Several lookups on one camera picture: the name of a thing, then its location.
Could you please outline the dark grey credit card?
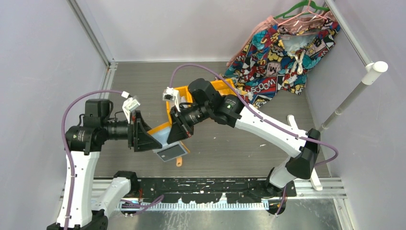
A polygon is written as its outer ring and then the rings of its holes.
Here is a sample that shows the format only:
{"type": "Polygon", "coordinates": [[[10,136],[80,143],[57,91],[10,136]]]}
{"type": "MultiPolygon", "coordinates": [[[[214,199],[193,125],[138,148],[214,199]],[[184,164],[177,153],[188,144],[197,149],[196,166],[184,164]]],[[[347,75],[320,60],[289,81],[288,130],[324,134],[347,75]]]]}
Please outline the dark grey credit card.
{"type": "Polygon", "coordinates": [[[173,160],[177,157],[187,154],[187,150],[180,143],[172,143],[162,149],[155,149],[153,152],[164,162],[173,160]]]}

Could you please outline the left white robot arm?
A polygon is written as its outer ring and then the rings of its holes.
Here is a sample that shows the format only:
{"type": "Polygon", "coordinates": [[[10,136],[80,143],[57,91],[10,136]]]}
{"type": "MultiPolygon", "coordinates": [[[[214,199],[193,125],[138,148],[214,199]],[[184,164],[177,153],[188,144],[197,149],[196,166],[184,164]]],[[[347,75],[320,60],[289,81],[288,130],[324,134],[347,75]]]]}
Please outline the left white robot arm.
{"type": "Polygon", "coordinates": [[[127,140],[134,151],[159,149],[162,144],[148,131],[137,102],[128,99],[126,106],[132,106],[126,113],[127,120],[112,121],[110,115],[113,103],[108,99],[89,99],[85,102],[85,113],[81,125],[63,130],[66,141],[67,181],[63,202],[55,223],[49,230],[105,230],[109,217],[118,212],[124,196],[138,195],[140,184],[135,172],[118,171],[107,189],[92,201],[93,178],[102,146],[107,140],[127,140]]]}

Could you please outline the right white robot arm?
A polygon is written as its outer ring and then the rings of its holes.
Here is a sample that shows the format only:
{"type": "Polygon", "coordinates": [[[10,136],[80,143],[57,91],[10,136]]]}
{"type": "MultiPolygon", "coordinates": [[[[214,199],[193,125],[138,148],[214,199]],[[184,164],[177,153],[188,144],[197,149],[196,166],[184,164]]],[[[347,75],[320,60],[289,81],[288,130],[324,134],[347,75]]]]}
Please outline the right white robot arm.
{"type": "Polygon", "coordinates": [[[252,105],[246,105],[237,95],[222,95],[211,82],[202,78],[194,80],[187,87],[191,102],[180,102],[180,93],[174,88],[163,92],[163,100],[174,105],[170,109],[171,129],[168,143],[190,138],[194,126],[208,118],[220,125],[250,132],[288,154],[287,160],[271,170],[266,191],[277,197],[285,186],[296,178],[312,179],[318,155],[317,141],[320,133],[311,129],[301,130],[294,126],[293,116],[289,124],[283,124],[260,112],[252,105]]]}

